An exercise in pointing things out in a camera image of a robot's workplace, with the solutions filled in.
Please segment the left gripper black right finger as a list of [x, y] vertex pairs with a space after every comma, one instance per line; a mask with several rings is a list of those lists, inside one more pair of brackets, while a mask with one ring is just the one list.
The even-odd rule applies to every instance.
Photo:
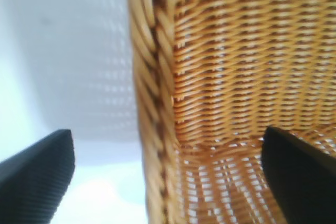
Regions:
[[335, 158], [268, 127], [261, 148], [268, 186], [287, 223], [335, 223]]

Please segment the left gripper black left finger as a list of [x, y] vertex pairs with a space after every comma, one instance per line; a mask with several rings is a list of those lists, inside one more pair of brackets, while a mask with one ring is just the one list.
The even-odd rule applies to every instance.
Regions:
[[1, 223], [50, 223], [75, 171], [69, 129], [1, 162]]

